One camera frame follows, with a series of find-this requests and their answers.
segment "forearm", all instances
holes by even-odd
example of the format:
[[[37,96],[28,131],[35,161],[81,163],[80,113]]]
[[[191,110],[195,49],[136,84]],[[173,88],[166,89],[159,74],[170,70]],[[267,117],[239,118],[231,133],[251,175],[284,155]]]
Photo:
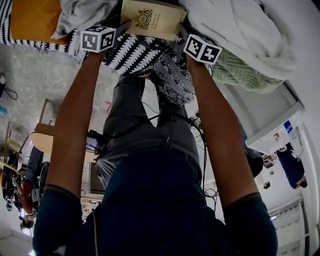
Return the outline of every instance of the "forearm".
[[[97,54],[89,55],[84,61],[64,98],[54,125],[46,183],[60,186],[78,198],[100,65],[101,58]]]
[[[239,122],[204,65],[190,68],[201,125],[222,206],[257,192],[248,166]]]

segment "green knit fabric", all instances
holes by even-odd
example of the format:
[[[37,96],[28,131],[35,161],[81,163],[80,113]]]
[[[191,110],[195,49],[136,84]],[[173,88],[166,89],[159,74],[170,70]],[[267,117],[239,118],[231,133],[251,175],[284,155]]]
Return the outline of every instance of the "green knit fabric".
[[[269,94],[284,82],[261,74],[226,49],[212,66],[212,77],[216,82],[241,86],[259,94]]]

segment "navy shirt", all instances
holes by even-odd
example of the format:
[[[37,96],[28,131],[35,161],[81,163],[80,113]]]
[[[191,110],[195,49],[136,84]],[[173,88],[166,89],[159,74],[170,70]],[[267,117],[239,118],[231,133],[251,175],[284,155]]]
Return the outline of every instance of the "navy shirt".
[[[259,193],[224,210],[224,225],[207,207],[196,172],[180,155],[143,151],[115,170],[102,204],[82,225],[80,201],[48,184],[35,225],[37,256],[259,255],[277,253],[277,236]]]
[[[279,158],[279,161],[285,172],[285,176],[288,179],[290,186],[293,189],[296,189],[298,181],[300,181],[302,177],[305,175],[305,168],[302,164],[301,159],[295,158],[292,155],[293,147],[291,146],[291,143],[288,143],[285,146],[285,151],[281,152],[280,150],[278,150],[276,154]]]

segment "orange fabric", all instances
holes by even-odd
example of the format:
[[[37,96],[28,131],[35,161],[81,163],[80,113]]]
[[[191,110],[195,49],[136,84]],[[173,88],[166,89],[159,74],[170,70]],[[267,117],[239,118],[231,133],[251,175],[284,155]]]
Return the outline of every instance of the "orange fabric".
[[[13,0],[12,39],[67,45],[67,36],[58,40],[51,39],[57,28],[60,13],[59,0]]]

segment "leg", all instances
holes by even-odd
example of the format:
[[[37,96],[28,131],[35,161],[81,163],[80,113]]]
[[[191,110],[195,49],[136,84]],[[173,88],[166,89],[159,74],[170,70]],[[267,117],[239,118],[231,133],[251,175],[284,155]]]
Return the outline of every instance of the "leg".
[[[99,178],[106,188],[119,163],[131,153],[154,148],[159,143],[158,130],[146,114],[141,102],[145,88],[144,78],[121,76],[113,91],[112,108],[105,121],[103,134],[117,135],[130,127],[146,121],[129,134],[110,139],[106,143],[105,155],[96,162]]]
[[[177,113],[188,117],[185,106],[165,106],[159,104],[160,113]],[[158,120],[157,127],[161,130],[168,140],[168,149],[184,156],[197,173],[198,180],[202,179],[202,171],[199,163],[199,154],[196,140],[191,132],[190,125],[177,116],[162,116]]]
[[[144,89],[144,78],[120,76],[113,91],[112,108],[105,121],[103,134],[116,135],[148,119],[141,102]]]

